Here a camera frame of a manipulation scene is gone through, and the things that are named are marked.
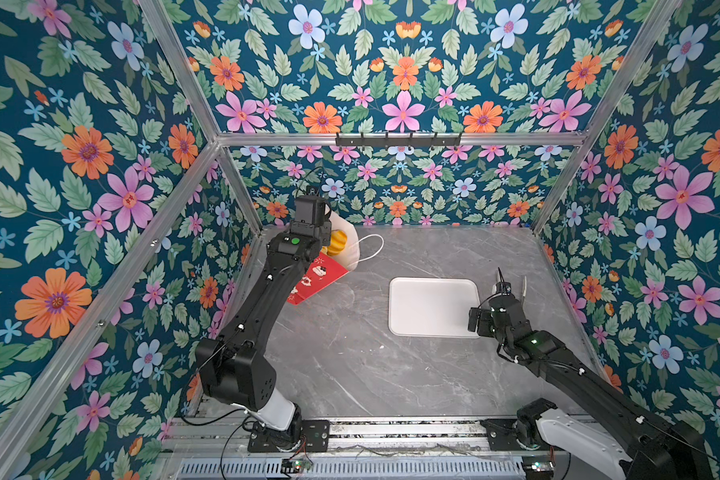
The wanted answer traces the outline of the yellow striped croissant bread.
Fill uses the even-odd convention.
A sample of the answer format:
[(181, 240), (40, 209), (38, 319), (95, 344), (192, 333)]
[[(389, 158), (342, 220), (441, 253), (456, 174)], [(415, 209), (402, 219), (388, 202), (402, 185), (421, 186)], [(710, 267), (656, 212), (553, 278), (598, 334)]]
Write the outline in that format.
[(340, 255), (347, 248), (348, 236), (343, 230), (333, 230), (330, 243), (326, 247), (326, 254), (334, 257)]

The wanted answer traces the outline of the red white paper bag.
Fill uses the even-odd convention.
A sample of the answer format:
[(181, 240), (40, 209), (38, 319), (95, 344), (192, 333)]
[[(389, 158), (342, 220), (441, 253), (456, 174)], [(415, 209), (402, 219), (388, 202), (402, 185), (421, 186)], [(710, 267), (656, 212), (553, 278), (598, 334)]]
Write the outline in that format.
[[(331, 213), (332, 230), (343, 230), (348, 236), (347, 248), (334, 257), (326, 254), (326, 247), (321, 249), (317, 259), (308, 267), (301, 280), (292, 288), (287, 302), (291, 305), (302, 304), (307, 299), (325, 290), (339, 279), (353, 272), (361, 262), (377, 256), (384, 248), (385, 241), (380, 234), (372, 233), (359, 237), (356, 227), (336, 213)], [(377, 250), (366, 257), (361, 256), (361, 243), (366, 240), (379, 241)]]

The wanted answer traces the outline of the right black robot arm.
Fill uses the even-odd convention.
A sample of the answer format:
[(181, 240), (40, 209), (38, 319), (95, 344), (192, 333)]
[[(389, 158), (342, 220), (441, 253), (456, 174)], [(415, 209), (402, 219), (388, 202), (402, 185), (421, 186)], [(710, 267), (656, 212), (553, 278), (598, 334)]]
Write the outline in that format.
[(695, 428), (650, 412), (587, 367), (562, 340), (534, 329), (504, 278), (471, 308), (469, 328), (496, 340), (500, 359), (554, 386), (597, 423), (578, 421), (540, 398), (517, 411), (514, 435), (521, 447), (565, 450), (610, 479), (712, 478), (712, 458)]

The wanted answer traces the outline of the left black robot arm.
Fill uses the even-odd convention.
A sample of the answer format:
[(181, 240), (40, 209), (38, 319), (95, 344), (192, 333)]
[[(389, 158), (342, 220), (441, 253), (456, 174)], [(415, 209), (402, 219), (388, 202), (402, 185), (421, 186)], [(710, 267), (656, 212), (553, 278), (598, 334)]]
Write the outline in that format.
[(291, 291), (330, 243), (329, 215), (325, 199), (296, 198), (295, 218), (267, 244), (262, 271), (242, 306), (216, 338), (204, 339), (196, 348), (203, 392), (246, 409), (281, 449), (300, 441), (302, 416), (298, 405), (277, 389), (277, 373), (265, 351)]

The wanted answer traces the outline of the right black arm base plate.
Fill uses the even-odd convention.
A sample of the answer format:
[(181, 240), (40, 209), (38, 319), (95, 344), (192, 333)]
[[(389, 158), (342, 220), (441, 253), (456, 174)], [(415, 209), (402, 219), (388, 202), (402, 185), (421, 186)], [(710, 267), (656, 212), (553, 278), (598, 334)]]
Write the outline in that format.
[(539, 451), (550, 448), (528, 420), (494, 418), (482, 419), (479, 424), (485, 429), (487, 441), (494, 451)]

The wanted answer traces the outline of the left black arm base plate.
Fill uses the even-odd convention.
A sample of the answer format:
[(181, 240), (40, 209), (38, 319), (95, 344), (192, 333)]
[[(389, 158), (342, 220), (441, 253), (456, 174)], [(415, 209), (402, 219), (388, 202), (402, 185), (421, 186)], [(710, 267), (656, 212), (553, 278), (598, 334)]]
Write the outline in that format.
[(278, 431), (256, 421), (247, 445), (249, 453), (324, 453), (328, 450), (331, 423), (328, 420), (295, 420)]

